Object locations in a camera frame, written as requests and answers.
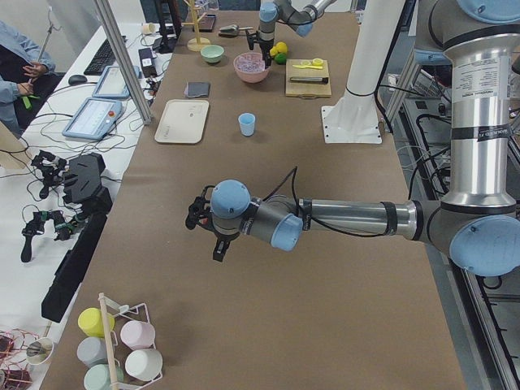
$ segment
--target lemon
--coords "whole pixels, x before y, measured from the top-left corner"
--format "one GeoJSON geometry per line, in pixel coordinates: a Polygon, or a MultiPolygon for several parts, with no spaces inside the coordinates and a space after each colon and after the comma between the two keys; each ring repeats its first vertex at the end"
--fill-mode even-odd
{"type": "Polygon", "coordinates": [[[273,59],[278,54],[278,49],[276,49],[276,46],[273,46],[271,50],[269,50],[269,55],[273,59]]]}
{"type": "Polygon", "coordinates": [[[285,64],[287,62],[287,55],[285,55],[284,53],[278,53],[275,56],[275,62],[280,65],[285,64]]]}
{"type": "Polygon", "coordinates": [[[275,45],[275,48],[278,50],[279,53],[287,54],[289,52],[289,48],[287,47],[287,43],[285,42],[278,42],[275,45]]]}

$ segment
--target white tray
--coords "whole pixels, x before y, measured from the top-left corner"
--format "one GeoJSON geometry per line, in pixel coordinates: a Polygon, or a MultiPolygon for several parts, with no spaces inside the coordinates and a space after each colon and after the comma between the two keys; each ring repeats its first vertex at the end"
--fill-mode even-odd
{"type": "Polygon", "coordinates": [[[174,99],[166,103],[155,140],[168,144],[196,144],[202,139],[210,103],[174,99]]]}

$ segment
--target blue joint cap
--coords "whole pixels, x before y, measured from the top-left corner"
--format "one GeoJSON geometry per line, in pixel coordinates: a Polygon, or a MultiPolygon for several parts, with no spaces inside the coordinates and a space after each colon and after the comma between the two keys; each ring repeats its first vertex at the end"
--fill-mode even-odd
{"type": "Polygon", "coordinates": [[[273,2],[263,2],[260,6],[260,20],[264,23],[278,19],[278,8],[273,2]]]}
{"type": "Polygon", "coordinates": [[[273,233],[271,245],[273,248],[285,251],[293,250],[298,242],[303,228],[303,221],[294,214],[287,214],[282,219],[273,233]]]}
{"type": "Polygon", "coordinates": [[[490,215],[457,232],[449,255],[460,268],[480,276],[499,276],[520,266],[520,221],[490,215]]]}
{"type": "Polygon", "coordinates": [[[312,30],[313,24],[302,24],[301,26],[298,26],[296,29],[296,34],[298,34],[300,37],[306,37],[309,35],[310,30],[312,30]]]}
{"type": "Polygon", "coordinates": [[[415,62],[419,65],[451,65],[451,61],[441,51],[414,49],[415,62]]]}
{"type": "Polygon", "coordinates": [[[518,0],[457,0],[471,18],[489,24],[508,24],[520,20],[518,0]]]}
{"type": "Polygon", "coordinates": [[[240,181],[225,180],[213,188],[211,211],[222,219],[239,217],[249,206],[251,196],[240,181]]]}

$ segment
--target black mouse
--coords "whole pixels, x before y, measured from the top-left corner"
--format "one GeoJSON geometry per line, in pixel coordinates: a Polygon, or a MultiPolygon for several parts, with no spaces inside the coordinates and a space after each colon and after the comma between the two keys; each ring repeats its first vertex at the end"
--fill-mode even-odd
{"type": "Polygon", "coordinates": [[[87,77],[83,75],[72,75],[68,78],[69,85],[79,85],[87,82],[87,77]]]}

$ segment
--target wooden tabletop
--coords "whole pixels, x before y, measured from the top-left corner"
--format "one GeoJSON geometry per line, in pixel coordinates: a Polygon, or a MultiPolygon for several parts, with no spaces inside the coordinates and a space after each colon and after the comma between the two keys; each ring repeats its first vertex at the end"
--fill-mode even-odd
{"type": "MultiPolygon", "coordinates": [[[[216,28],[232,23],[257,26],[258,13],[220,12],[216,28]]],[[[99,292],[147,303],[164,357],[164,377],[150,389],[466,387],[423,244],[304,232],[286,253],[243,236],[219,263],[211,260],[215,237],[184,227],[205,185],[237,179],[263,197],[294,166],[300,197],[405,201],[391,136],[381,145],[323,141],[320,107],[343,95],[357,34],[345,13],[327,13],[307,38],[277,25],[289,58],[329,63],[332,97],[303,100],[285,97],[283,66],[273,64],[260,84],[236,77],[244,37],[205,33],[225,49],[211,66],[187,50],[193,33],[184,28],[42,388],[81,388],[87,370],[76,347],[85,336],[76,320],[98,306],[99,292]],[[163,107],[184,97],[188,81],[211,83],[202,141],[158,144],[163,107]],[[252,137],[237,123],[246,111],[257,116],[252,137]]]]}

